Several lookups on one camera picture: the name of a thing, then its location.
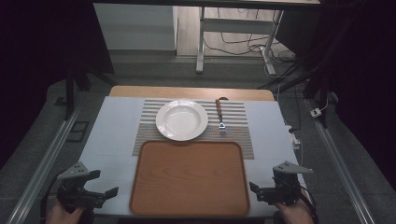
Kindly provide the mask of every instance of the tray rim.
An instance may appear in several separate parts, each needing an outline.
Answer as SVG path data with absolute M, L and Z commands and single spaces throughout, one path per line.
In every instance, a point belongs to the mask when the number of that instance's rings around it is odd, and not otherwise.
M 159 213 L 140 213 L 140 212 L 136 212 L 133 208 L 133 198 L 134 198 L 134 194 L 135 194 L 135 185 L 136 185 L 136 179 L 138 177 L 138 172 L 139 172 L 139 167 L 141 164 L 141 153 L 144 151 L 144 146 L 146 144 L 150 144 L 150 143 L 165 143 L 165 144 L 174 144 L 174 145 L 190 145 L 190 144 L 232 144 L 237 146 L 238 148 L 238 158 L 241 162 L 241 170 L 242 170 L 242 176 L 243 179 L 245 180 L 245 184 L 243 185 L 243 189 L 244 189 L 244 194 L 245 194 L 245 198 L 246 198 L 246 210 L 241 212 L 240 214 L 235 214 L 235 215 L 230 215 L 230 214 L 215 214 L 215 215 L 206 215 L 206 214 L 200 214 L 200 213 L 196 213 L 193 214 L 191 213 L 190 215 L 185 215 L 185 214 L 159 214 Z M 135 173 L 134 173 L 134 183 L 132 186 L 132 191 L 131 191 L 131 196 L 130 196 L 130 200 L 129 200 L 129 209 L 130 211 L 137 216 L 143 217 L 143 216 L 156 216 L 156 217 L 245 217 L 248 212 L 250 211 L 250 199 L 248 196 L 248 182 L 247 182 L 247 176 L 246 176 L 246 169 L 245 169 L 245 163 L 244 163 L 244 159 L 243 159 L 243 153 L 242 153 L 242 148 L 241 146 L 236 143 L 235 141 L 196 141 L 196 140 L 190 140 L 190 141 L 184 141 L 184 142 L 180 142 L 180 141 L 172 141 L 172 140 L 148 140 L 145 141 L 141 147 L 140 147 L 140 151 L 139 151 L 139 156 L 138 156 L 138 160 L 137 160 L 137 164 L 136 164 L 136 169 L 135 169 Z

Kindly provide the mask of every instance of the striped placemat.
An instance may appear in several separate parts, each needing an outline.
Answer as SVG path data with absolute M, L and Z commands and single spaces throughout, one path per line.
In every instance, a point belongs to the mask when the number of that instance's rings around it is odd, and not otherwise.
M 140 148 L 146 141 L 167 139 L 157 130 L 155 118 L 161 107 L 173 100 L 146 98 L 134 142 L 133 156 L 139 155 Z M 242 148 L 244 160 L 254 160 L 253 147 L 248 130 L 248 119 L 243 102 L 221 101 L 223 122 L 227 129 L 226 133 L 219 132 L 219 116 L 215 101 L 194 100 L 194 102 L 200 104 L 206 110 L 209 118 L 206 129 L 201 135 L 194 138 L 194 141 L 234 141 Z

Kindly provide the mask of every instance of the white plate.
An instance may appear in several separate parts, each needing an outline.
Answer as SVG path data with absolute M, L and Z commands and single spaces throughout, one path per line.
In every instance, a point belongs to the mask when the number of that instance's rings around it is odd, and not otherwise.
M 207 126 L 205 109 L 188 100 L 176 100 L 164 105 L 155 119 L 157 129 L 165 137 L 187 141 L 199 136 Z

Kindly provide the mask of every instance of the white cabinet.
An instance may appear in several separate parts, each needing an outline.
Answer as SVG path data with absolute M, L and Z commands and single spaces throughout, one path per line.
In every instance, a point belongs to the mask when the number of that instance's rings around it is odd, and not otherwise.
M 108 49 L 175 50 L 177 7 L 94 4 Z

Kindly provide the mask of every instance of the dark background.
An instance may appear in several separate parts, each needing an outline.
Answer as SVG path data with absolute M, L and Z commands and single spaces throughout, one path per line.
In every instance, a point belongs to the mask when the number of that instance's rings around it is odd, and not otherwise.
M 345 2 L 322 1 L 334 6 Z M 336 113 L 340 120 L 355 134 L 396 189 L 393 173 L 396 170 L 393 142 L 396 3 L 391 0 L 363 2 L 362 7 L 347 14 L 356 17 L 325 72 L 329 74 L 329 89 L 339 100 Z M 285 11 L 276 38 L 297 54 L 306 69 L 311 69 L 329 47 L 329 40 L 339 31 L 344 19 L 345 14 L 336 9 L 327 13 Z
M 0 167 L 46 102 L 48 87 L 97 71 L 113 73 L 92 2 L 0 2 Z

